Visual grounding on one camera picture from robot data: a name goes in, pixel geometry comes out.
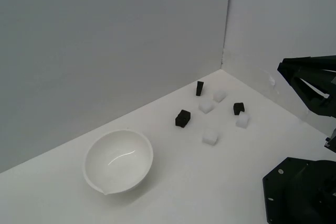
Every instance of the gray wall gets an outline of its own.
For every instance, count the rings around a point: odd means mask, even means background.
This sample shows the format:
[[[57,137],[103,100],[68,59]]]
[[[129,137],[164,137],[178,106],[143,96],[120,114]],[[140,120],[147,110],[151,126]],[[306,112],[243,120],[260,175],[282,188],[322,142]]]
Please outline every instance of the gray wall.
[[[230,0],[223,69],[330,135],[277,72],[283,58],[336,55],[336,0]],[[269,78],[276,81],[272,89]]]
[[[228,0],[0,0],[0,172],[221,66]]]

